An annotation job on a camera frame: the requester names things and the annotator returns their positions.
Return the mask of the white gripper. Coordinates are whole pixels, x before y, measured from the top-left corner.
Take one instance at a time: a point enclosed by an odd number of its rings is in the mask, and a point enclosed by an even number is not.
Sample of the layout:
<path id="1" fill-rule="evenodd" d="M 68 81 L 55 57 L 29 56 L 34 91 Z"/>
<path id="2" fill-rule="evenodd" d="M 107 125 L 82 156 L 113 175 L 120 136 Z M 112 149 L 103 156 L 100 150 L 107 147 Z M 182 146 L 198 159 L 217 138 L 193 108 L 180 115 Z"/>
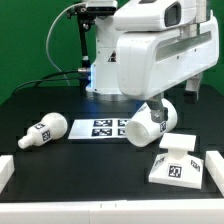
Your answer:
<path id="1" fill-rule="evenodd" d="M 178 9 L 120 9 L 115 28 L 120 91 L 133 99 L 148 100 L 155 123 L 168 120 L 168 108 L 159 94 L 185 80 L 184 102 L 196 103 L 202 72 L 219 57 L 218 22 L 215 16 L 197 23 L 194 12 Z"/>

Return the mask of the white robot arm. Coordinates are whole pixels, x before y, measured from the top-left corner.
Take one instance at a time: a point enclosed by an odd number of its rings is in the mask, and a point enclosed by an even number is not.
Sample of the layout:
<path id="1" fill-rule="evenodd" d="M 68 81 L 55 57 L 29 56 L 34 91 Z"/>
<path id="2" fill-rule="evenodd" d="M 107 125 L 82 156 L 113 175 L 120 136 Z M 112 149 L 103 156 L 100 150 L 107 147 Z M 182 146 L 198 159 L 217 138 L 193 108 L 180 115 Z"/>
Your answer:
<path id="1" fill-rule="evenodd" d="M 185 81 L 198 99 L 202 73 L 219 57 L 219 30 L 207 0 L 90 0 L 96 59 L 87 92 L 103 99 L 144 100 L 151 118 L 168 119 L 162 93 Z"/>

